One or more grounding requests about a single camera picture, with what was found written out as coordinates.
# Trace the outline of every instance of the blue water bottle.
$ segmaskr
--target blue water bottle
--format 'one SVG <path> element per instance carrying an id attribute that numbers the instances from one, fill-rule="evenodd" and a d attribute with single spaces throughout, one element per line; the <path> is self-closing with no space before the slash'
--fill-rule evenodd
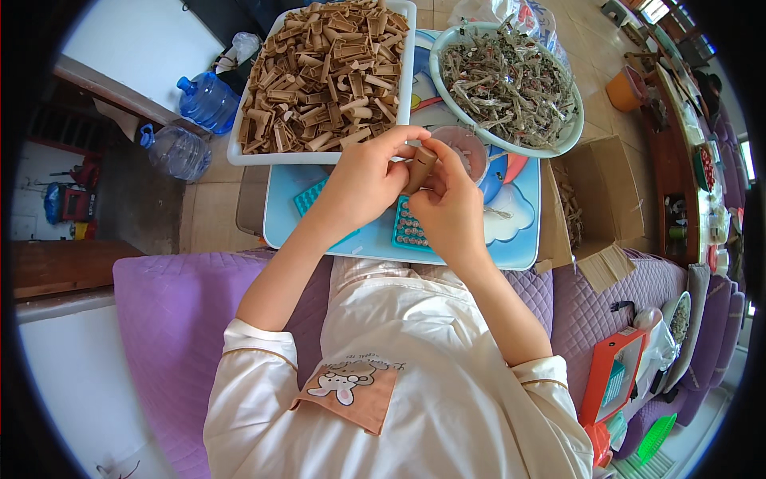
<path id="1" fill-rule="evenodd" d="M 179 126 L 165 126 L 157 134 L 151 124 L 142 126 L 141 146 L 152 165 L 178 179 L 197 181 L 210 166 L 210 146 Z"/>
<path id="2" fill-rule="evenodd" d="M 231 131 L 240 97 L 215 73 L 205 71 L 192 80 L 181 77 L 175 85 L 184 92 L 178 103 L 181 115 L 216 135 Z"/>

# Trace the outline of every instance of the blue cap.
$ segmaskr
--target blue cap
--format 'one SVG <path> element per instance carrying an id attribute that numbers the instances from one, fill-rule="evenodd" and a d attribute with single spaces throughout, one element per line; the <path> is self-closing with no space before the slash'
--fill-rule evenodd
<path id="1" fill-rule="evenodd" d="M 187 77 L 181 77 L 178 79 L 178 83 L 175 84 L 178 88 L 188 91 L 189 87 L 192 85 L 191 81 Z"/>
<path id="2" fill-rule="evenodd" d="M 141 127 L 141 146 L 143 146 L 146 149 L 149 149 L 149 147 L 154 143 L 154 126 L 152 126 L 151 123 L 148 123 Z"/>

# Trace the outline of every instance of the cartoon rabbit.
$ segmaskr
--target cartoon rabbit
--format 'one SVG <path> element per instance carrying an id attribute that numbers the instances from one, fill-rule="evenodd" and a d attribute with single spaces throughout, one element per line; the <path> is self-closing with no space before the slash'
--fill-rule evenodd
<path id="1" fill-rule="evenodd" d="M 371 385 L 375 379 L 372 373 L 376 369 L 388 369 L 384 363 L 368 363 L 345 361 L 340 364 L 330 364 L 329 371 L 319 377 L 319 387 L 306 390 L 310 395 L 326 396 L 330 392 L 336 392 L 338 402 L 347 406 L 354 402 L 354 393 L 351 391 L 358 385 Z"/>

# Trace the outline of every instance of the white plastic tray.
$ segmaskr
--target white plastic tray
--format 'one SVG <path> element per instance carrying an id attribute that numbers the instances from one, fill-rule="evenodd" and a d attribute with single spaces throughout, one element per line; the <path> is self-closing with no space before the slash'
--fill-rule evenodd
<path id="1" fill-rule="evenodd" d="M 404 52 L 401 54 L 401 78 L 399 79 L 399 110 L 396 115 L 396 124 L 410 124 L 410 103 L 412 100 L 412 65 L 415 56 L 415 20 L 417 18 L 417 8 L 412 2 L 407 0 L 389 0 L 386 2 L 389 10 L 404 15 L 407 18 L 407 25 L 410 27 L 407 37 L 404 38 Z M 285 15 L 290 11 L 300 11 L 301 8 L 285 11 L 277 17 L 274 25 L 269 31 L 269 37 L 276 34 L 285 23 Z M 237 141 L 237 132 L 242 124 L 242 105 L 248 96 L 247 89 L 250 81 L 245 85 L 245 91 L 237 109 L 237 116 L 234 118 L 234 126 L 231 128 L 229 136 L 229 145 L 226 149 L 226 157 L 229 163 L 236 166 L 249 165 L 335 165 L 340 158 L 338 152 L 324 153 L 261 153 L 257 155 L 243 155 L 242 145 Z"/>
<path id="2" fill-rule="evenodd" d="M 466 29 L 473 31 L 474 28 L 478 28 L 479 33 L 482 34 L 485 32 L 494 32 L 498 29 L 499 26 L 500 25 L 497 23 L 490 23 L 488 21 L 474 21 L 469 23 L 466 26 Z M 436 90 L 441 95 L 444 103 L 447 104 L 450 110 L 452 110 L 452 113 L 454 113 L 455 116 L 460 119 L 460 121 L 466 125 L 473 125 L 476 129 L 476 135 L 482 140 L 492 145 L 498 146 L 505 151 L 516 153 L 521 156 L 529 156 L 532 158 L 553 158 L 555 156 L 563 155 L 577 144 L 577 141 L 580 139 L 580 135 L 582 135 L 583 126 L 585 125 L 585 111 L 582 106 L 582 98 L 580 97 L 580 91 L 577 89 L 577 85 L 572 85 L 572 89 L 574 94 L 574 102 L 578 108 L 578 113 L 575 115 L 574 122 L 569 123 L 564 127 L 563 130 L 561 130 L 561 135 L 558 139 L 558 142 L 556 143 L 556 149 L 558 151 L 553 149 L 538 149 L 516 146 L 513 143 L 508 143 L 504 139 L 493 135 L 488 130 L 476 126 L 476 122 L 473 121 L 473 119 L 468 116 L 468 114 L 464 112 L 457 103 L 455 103 L 455 100 L 452 99 L 450 92 L 447 91 L 447 87 L 444 86 L 444 82 L 441 79 L 441 65 L 439 63 L 439 56 L 444 48 L 451 44 L 464 43 L 466 41 L 469 41 L 468 36 L 460 35 L 460 25 L 448 28 L 447 30 L 443 31 L 441 35 L 439 35 L 439 37 L 436 39 L 428 58 L 431 80 L 434 81 Z M 562 65 L 558 59 L 553 58 L 553 61 L 555 61 L 562 70 L 565 70 L 564 65 Z"/>

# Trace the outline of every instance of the hand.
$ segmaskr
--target hand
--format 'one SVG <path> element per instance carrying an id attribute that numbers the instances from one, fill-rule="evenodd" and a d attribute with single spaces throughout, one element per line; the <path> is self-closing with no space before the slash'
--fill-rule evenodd
<path id="1" fill-rule="evenodd" d="M 484 195 L 460 157 L 438 139 L 423 146 L 439 157 L 424 187 L 410 197 L 410 210 L 421 223 L 428 244 L 458 275 L 458 269 L 486 260 Z"/>
<path id="2" fill-rule="evenodd" d="M 410 178 L 404 162 L 391 158 L 412 158 L 416 148 L 404 142 L 427 138 L 430 132 L 425 128 L 402 125 L 349 145 L 301 222 L 314 221 L 314 231 L 325 232 L 330 246 L 375 220 L 396 201 Z"/>

